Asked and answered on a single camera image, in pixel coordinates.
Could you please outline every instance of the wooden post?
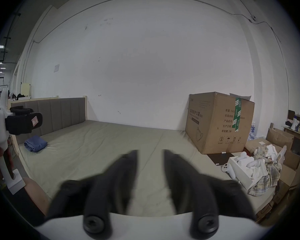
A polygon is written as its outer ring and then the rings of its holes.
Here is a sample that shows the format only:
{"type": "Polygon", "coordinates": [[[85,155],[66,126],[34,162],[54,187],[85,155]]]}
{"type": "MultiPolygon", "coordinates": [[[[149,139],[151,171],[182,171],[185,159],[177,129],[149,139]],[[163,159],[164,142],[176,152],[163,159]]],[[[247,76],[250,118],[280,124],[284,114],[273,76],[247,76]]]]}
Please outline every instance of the wooden post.
{"type": "Polygon", "coordinates": [[[84,107],[85,107],[85,112],[86,112],[86,120],[88,120],[88,110],[87,110],[87,103],[88,103],[88,96],[84,95],[84,107]]]}

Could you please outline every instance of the brown box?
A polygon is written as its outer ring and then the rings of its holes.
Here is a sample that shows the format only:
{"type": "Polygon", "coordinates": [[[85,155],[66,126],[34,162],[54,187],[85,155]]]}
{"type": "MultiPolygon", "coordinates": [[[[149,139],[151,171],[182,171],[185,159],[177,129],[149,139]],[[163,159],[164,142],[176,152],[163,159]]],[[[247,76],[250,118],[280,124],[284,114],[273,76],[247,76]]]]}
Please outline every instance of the brown box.
{"type": "Polygon", "coordinates": [[[264,216],[266,216],[272,209],[272,206],[275,204],[273,200],[268,203],[264,208],[257,212],[256,214],[256,222],[260,221],[264,216]]]}
{"type": "Polygon", "coordinates": [[[292,168],[293,170],[298,169],[300,163],[300,155],[292,153],[291,150],[286,151],[284,155],[283,164],[292,168]]]}
{"type": "MultiPolygon", "coordinates": [[[[253,154],[253,152],[259,148],[262,147],[264,145],[268,146],[272,144],[270,141],[264,139],[264,138],[256,138],[256,139],[252,139],[252,140],[248,140],[246,142],[246,145],[244,146],[251,154],[253,154]]],[[[282,150],[282,147],[277,146],[275,144],[272,144],[276,151],[279,153],[282,150]]]]}
{"type": "Polygon", "coordinates": [[[264,219],[261,222],[261,225],[273,226],[274,224],[276,224],[279,221],[279,219],[282,218],[286,208],[289,207],[293,202],[296,193],[297,192],[295,190],[288,191],[284,198],[282,198],[281,202],[272,208],[270,216],[264,219]]]}
{"type": "Polygon", "coordinates": [[[280,171],[280,179],[278,181],[279,191],[274,195],[273,201],[278,204],[281,199],[284,198],[285,194],[298,186],[300,183],[300,164],[296,170],[289,168],[288,166],[282,165],[280,171]]]}
{"type": "Polygon", "coordinates": [[[279,130],[277,128],[269,128],[266,140],[282,148],[284,147],[284,145],[287,145],[287,150],[291,150],[293,137],[294,136],[292,134],[289,134],[285,131],[279,130]]]}
{"type": "Polygon", "coordinates": [[[190,94],[185,131],[201,154],[240,152],[253,111],[254,102],[242,98],[218,92],[190,94]]]}

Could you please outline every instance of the ceiling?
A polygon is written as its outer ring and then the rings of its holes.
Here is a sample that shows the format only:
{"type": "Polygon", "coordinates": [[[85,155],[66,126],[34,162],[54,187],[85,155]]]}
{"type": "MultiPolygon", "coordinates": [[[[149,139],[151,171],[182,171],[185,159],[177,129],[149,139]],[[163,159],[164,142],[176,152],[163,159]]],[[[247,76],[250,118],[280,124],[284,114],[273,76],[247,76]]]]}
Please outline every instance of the ceiling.
{"type": "Polygon", "coordinates": [[[23,0],[15,8],[0,34],[0,45],[5,45],[6,38],[4,37],[9,32],[6,53],[4,49],[0,49],[0,60],[4,59],[4,64],[0,65],[0,68],[5,68],[0,71],[14,70],[33,27],[47,7],[53,5],[59,8],[67,1],[69,0],[23,0]]]}

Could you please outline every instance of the plaid shirt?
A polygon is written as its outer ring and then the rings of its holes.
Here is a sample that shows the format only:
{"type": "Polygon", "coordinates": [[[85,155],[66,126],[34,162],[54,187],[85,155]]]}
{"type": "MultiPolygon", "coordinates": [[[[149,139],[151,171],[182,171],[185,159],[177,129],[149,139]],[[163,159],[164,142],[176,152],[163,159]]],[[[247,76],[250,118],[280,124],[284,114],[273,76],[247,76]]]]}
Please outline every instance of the plaid shirt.
{"type": "Polygon", "coordinates": [[[270,187],[275,187],[280,178],[282,165],[277,161],[272,161],[271,159],[265,158],[267,152],[268,148],[266,146],[259,147],[255,151],[254,160],[264,159],[264,164],[268,171],[267,176],[263,176],[255,186],[249,189],[248,194],[255,197],[261,196],[270,187]]]}

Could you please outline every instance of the bed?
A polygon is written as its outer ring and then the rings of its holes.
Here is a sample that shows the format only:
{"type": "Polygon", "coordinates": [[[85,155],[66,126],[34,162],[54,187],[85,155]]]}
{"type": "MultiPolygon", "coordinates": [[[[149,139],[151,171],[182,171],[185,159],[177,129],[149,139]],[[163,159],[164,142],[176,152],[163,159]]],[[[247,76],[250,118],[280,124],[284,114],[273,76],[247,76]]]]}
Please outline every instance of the bed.
{"type": "MultiPolygon", "coordinates": [[[[201,173],[230,179],[207,155],[199,153],[185,131],[87,120],[87,97],[25,101],[17,105],[43,115],[40,128],[31,134],[13,136],[13,141],[25,171],[50,198],[63,181],[101,173],[121,154],[131,150],[139,150],[139,161],[129,215],[174,214],[165,182],[163,149],[182,154],[201,173]],[[24,141],[35,134],[48,142],[48,146],[38,153],[24,147],[24,141]]],[[[273,194],[274,188],[270,188],[262,196],[247,196],[257,213],[270,202],[273,194]]]]}

